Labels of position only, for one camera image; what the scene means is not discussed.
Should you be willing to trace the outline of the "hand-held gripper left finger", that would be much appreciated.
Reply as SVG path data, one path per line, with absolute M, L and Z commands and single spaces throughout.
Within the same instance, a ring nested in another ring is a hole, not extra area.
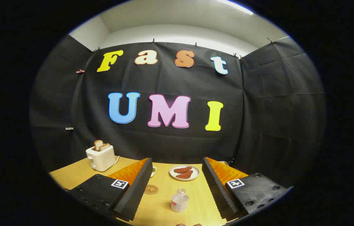
M 145 158 L 108 176 L 95 174 L 68 193 L 105 217 L 133 220 L 152 168 L 152 159 Z

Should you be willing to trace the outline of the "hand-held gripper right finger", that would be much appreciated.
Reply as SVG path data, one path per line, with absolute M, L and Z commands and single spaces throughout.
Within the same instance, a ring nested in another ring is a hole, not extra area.
M 203 158 L 202 172 L 221 217 L 227 221 L 248 218 L 293 189 L 262 173 L 248 175 L 208 157 Z

